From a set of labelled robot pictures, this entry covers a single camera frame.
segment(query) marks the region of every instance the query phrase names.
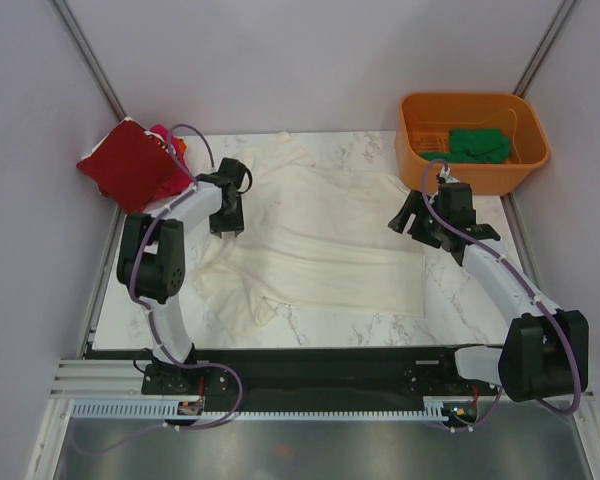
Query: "gray wall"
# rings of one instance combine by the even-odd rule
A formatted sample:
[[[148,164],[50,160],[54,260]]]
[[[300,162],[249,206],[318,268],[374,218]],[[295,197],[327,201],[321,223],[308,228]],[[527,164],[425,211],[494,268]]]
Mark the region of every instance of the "gray wall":
[[[512,91],[559,0],[68,0],[129,115],[391,130],[415,90]]]
[[[600,412],[600,0],[577,7],[528,100],[552,158],[515,198],[546,290],[589,319]]]
[[[0,0],[0,479],[75,354],[113,206],[75,168],[115,125],[45,0]]]

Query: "marble tabletop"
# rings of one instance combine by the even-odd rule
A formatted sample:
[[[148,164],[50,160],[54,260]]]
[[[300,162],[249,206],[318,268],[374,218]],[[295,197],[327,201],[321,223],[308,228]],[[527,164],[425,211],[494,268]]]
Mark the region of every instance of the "marble tabletop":
[[[398,173],[393,132],[298,133],[292,136],[328,169]],[[217,135],[208,137],[219,162],[269,135]],[[194,172],[208,162],[199,139],[187,137],[187,163]],[[519,263],[511,230],[500,198],[474,197],[480,223],[490,223],[502,236],[511,257]],[[277,317],[243,338],[223,328],[195,290],[193,275],[208,235],[208,225],[191,232],[187,246],[187,278],[180,292],[187,333],[197,348],[281,348],[453,345],[502,343],[507,326],[478,282],[463,271],[451,255],[424,246],[425,316],[365,314],[347,311],[277,305]],[[109,278],[93,341],[95,350],[138,350],[151,346],[144,313],[129,300],[126,289]]]

